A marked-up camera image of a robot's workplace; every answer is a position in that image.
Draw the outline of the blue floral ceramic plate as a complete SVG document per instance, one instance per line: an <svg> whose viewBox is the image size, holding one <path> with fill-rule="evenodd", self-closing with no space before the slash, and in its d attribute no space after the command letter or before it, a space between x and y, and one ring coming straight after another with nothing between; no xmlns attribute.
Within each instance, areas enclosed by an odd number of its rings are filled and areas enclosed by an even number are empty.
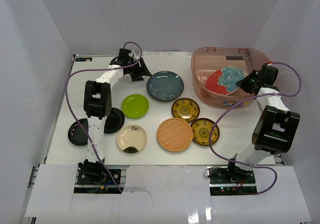
<svg viewBox="0 0 320 224"><path fill-rule="evenodd" d="M167 103L178 99L184 91L184 81L175 72L158 71L147 81L147 92L157 101Z"/></svg>

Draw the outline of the red and teal plate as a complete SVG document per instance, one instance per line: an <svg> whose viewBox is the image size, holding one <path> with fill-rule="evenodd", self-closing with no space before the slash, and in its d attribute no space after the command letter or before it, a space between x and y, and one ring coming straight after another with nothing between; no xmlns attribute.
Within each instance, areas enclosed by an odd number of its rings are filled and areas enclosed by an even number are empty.
<svg viewBox="0 0 320 224"><path fill-rule="evenodd" d="M239 67L223 67L207 78L205 88L219 95L230 95L239 89L237 82L245 76L245 71Z"/></svg>

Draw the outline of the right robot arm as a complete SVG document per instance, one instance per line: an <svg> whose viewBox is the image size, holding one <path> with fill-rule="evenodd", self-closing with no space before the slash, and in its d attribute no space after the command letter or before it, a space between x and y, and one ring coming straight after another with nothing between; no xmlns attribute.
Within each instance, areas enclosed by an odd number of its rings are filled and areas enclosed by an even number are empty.
<svg viewBox="0 0 320 224"><path fill-rule="evenodd" d="M253 70L236 83L246 93L256 96L261 116L251 144L228 162L225 176L233 184L249 177L253 167L263 159L287 153L292 146L300 115L285 106L283 95L274 86L278 73L271 62L265 63L260 70Z"/></svg>

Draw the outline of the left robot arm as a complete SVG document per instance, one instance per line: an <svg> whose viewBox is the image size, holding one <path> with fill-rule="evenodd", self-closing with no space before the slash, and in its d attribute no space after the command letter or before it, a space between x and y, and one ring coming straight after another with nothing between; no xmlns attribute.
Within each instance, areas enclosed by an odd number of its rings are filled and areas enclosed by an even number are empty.
<svg viewBox="0 0 320 224"><path fill-rule="evenodd" d="M95 80L88 80L84 87L83 109L87 115L88 141L86 160L100 163L104 160L104 126L112 110L112 87L125 75L133 82L151 76L142 58L125 48L119 50L118 57L110 62L108 70Z"/></svg>

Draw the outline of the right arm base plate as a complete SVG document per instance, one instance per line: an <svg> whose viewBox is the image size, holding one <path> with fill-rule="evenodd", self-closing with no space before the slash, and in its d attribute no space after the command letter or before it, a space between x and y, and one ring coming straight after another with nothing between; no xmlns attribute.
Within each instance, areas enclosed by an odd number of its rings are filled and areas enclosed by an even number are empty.
<svg viewBox="0 0 320 224"><path fill-rule="evenodd" d="M208 179L210 195L213 196L243 196L257 194L254 173L248 176L231 177L227 167L208 167L203 176Z"/></svg>

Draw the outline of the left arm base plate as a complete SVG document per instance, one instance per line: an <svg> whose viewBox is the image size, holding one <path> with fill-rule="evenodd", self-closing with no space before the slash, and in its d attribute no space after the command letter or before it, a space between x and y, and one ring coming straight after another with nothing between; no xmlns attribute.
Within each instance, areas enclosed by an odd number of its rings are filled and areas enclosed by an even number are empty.
<svg viewBox="0 0 320 224"><path fill-rule="evenodd" d="M92 174L78 168L74 185L75 194L120 194L123 191L121 184L121 169L109 170L110 175L103 169L100 174Z"/></svg>

